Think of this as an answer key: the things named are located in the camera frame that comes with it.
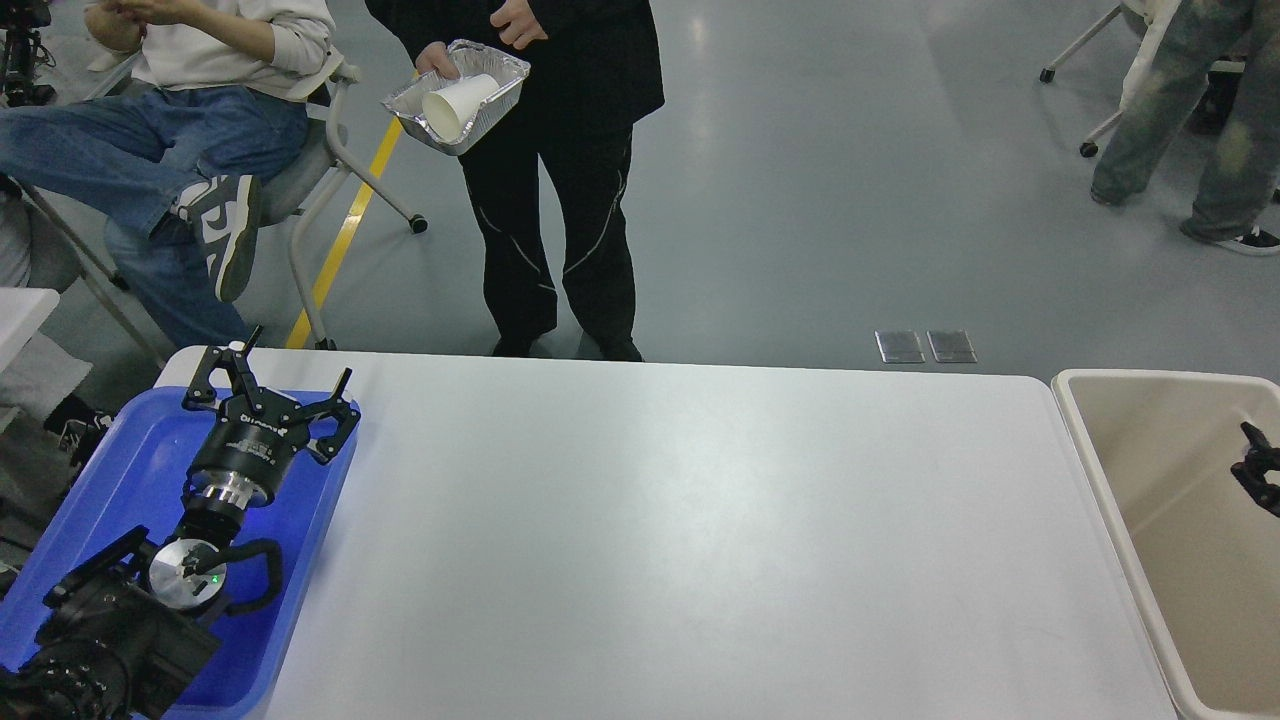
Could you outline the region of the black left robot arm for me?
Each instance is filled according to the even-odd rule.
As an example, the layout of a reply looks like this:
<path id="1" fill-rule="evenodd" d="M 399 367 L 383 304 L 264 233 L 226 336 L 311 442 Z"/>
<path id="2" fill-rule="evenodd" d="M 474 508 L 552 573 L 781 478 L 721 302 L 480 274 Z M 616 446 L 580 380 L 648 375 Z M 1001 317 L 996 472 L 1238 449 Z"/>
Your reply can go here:
<path id="1" fill-rule="evenodd" d="M 108 430 L 3 600 L 5 719 L 242 719 L 274 683 L 361 411 L 351 369 L 270 389 L 252 348 Z"/>

